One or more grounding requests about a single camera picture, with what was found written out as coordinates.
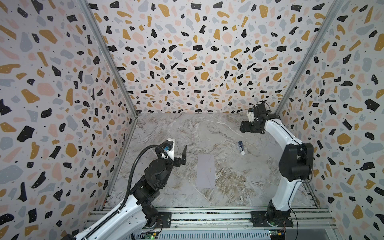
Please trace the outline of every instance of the terrazzo patterned wall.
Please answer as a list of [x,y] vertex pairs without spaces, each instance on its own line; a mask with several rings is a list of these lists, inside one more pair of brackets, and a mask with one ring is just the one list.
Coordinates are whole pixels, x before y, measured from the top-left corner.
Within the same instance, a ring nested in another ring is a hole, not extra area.
[[131,119],[75,1],[0,1],[0,238],[61,239],[103,204]]
[[384,1],[345,1],[282,112],[344,239],[384,238]]
[[90,0],[138,112],[277,107],[333,1]]

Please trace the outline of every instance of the blue glue stick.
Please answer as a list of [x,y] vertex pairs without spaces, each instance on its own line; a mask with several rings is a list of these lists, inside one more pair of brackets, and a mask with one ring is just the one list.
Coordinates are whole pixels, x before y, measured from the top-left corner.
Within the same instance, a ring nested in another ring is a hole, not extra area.
[[239,148],[240,148],[241,155],[245,155],[244,146],[243,146],[243,142],[242,141],[239,141]]

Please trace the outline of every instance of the robotic arm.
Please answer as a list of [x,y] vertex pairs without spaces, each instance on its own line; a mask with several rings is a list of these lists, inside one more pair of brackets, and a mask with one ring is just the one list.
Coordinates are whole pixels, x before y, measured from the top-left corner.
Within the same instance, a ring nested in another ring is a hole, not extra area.
[[[130,189],[133,171],[139,158],[144,152],[153,147],[155,147],[157,159],[149,164],[149,167],[144,170],[145,174]],[[166,220],[158,222],[160,214],[151,203],[160,194],[159,190],[167,184],[173,167],[186,164],[187,146],[185,146],[181,158],[174,156],[174,148],[175,140],[171,138],[159,146],[151,145],[146,147],[133,164],[124,200],[91,227],[74,237],[67,234],[61,240],[120,240],[126,239],[127,235],[144,227],[157,227],[160,225],[164,227],[167,224]]]
[[266,110],[265,102],[256,104],[248,110],[248,121],[241,122],[240,131],[261,134],[267,131],[283,150],[279,162],[282,178],[265,214],[265,220],[269,225],[278,226],[287,221],[297,189],[312,172],[313,146],[296,138],[281,120],[270,112]]

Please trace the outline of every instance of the gray marble surface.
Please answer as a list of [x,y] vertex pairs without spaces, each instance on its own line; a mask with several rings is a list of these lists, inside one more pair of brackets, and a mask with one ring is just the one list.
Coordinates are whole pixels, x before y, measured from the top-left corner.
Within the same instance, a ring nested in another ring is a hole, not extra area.
[[[187,164],[173,168],[166,187],[160,190],[160,195],[153,202],[155,207],[268,206],[280,180],[278,160],[283,151],[267,132],[264,135],[241,133],[240,122],[245,120],[245,114],[140,114],[110,193],[109,206],[116,206],[124,198],[129,172],[139,152],[168,138],[176,140],[177,157],[188,145]],[[245,155],[240,154],[238,141],[243,141]],[[195,186],[198,154],[215,156],[214,189]],[[148,150],[141,157],[132,187],[155,159],[154,150]],[[311,201],[301,186],[292,206],[310,205]]]

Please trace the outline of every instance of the side wall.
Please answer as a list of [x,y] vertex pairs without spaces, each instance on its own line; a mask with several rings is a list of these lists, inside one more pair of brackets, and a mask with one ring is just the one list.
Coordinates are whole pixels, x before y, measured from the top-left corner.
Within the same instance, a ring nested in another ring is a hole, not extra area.
[[60,239],[103,204],[131,119],[76,1],[0,7],[0,236]]
[[315,147],[312,187],[345,239],[384,235],[384,5],[346,1],[282,120]]
[[138,112],[277,107],[332,0],[90,0]]

